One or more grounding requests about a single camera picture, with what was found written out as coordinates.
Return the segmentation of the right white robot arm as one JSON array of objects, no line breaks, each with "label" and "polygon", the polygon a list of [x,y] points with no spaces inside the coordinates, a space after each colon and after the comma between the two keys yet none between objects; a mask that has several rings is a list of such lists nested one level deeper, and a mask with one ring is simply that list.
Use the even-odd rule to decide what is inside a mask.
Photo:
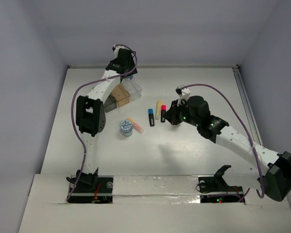
[{"label": "right white robot arm", "polygon": [[282,154],[251,143],[248,136],[237,132],[223,119],[211,115],[208,103],[201,96],[174,100],[163,117],[172,125],[182,122],[197,128],[198,133],[256,166],[258,172],[243,176],[240,181],[264,190],[269,198],[282,201],[291,191],[291,153]]}]

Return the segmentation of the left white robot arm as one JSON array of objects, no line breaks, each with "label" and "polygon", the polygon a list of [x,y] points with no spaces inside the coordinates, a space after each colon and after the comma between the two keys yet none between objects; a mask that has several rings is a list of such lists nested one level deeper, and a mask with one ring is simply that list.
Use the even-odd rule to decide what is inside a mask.
[{"label": "left white robot arm", "polygon": [[76,96],[76,118],[78,136],[85,147],[85,160],[82,162],[82,173],[94,173],[98,169],[97,144],[99,134],[106,125],[104,103],[114,88],[123,79],[137,73],[136,53],[128,46],[113,46],[114,59],[109,62],[102,78],[90,84],[96,86],[85,96]]}]

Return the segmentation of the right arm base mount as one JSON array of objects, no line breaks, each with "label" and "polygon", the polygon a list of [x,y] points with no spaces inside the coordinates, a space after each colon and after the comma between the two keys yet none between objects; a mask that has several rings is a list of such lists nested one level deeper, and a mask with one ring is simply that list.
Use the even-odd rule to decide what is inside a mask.
[{"label": "right arm base mount", "polygon": [[223,179],[231,165],[224,165],[214,175],[198,177],[195,189],[200,194],[200,203],[245,203],[244,191],[241,186],[230,186]]}]

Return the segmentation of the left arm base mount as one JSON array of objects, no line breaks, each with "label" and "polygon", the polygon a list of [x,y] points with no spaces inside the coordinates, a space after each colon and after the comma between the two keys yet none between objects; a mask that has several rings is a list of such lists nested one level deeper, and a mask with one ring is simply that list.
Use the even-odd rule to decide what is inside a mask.
[{"label": "left arm base mount", "polygon": [[70,184],[67,202],[77,204],[110,204],[113,202],[113,176],[99,176],[98,170],[93,174],[82,173],[74,190],[75,177],[67,177]]}]

